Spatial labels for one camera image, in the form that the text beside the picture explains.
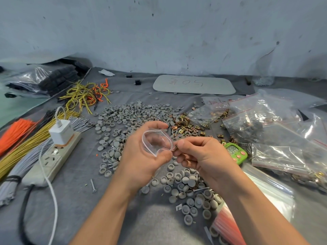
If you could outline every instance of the hand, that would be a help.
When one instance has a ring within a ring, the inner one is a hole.
[[[199,171],[203,179],[216,192],[233,172],[240,170],[229,152],[218,140],[211,137],[190,136],[177,141],[173,152],[183,167]]]
[[[142,143],[142,135],[149,129],[167,129],[168,124],[161,121],[146,122],[127,139],[124,151],[114,174],[113,180],[121,181],[130,191],[135,194],[141,187],[149,183],[156,170],[169,162],[173,154],[169,150],[162,150],[157,157],[145,151]]]

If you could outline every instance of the forearm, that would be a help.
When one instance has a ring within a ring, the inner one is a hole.
[[[246,174],[239,170],[229,178],[222,197],[248,245],[308,244]]]
[[[71,245],[115,245],[132,193],[126,192],[118,177],[113,177],[105,194],[80,228]]]

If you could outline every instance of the white wall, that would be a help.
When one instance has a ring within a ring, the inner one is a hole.
[[[1,0],[0,58],[78,48],[150,73],[327,78],[327,0]]]

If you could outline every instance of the left hand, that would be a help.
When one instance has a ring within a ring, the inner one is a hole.
[[[168,124],[161,121],[149,121],[138,128],[127,139],[124,151],[112,180],[120,181],[126,191],[135,194],[140,188],[149,183],[160,166],[169,162],[173,153],[162,150],[157,157],[143,148],[142,135],[149,129],[167,129]]]

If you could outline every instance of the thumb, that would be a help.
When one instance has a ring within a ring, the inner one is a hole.
[[[169,150],[161,150],[156,158],[156,163],[161,166],[171,160],[173,157],[173,152]]]
[[[199,146],[195,146],[185,139],[179,140],[177,142],[177,147],[183,154],[189,154],[194,156],[196,159],[202,156],[201,148]]]

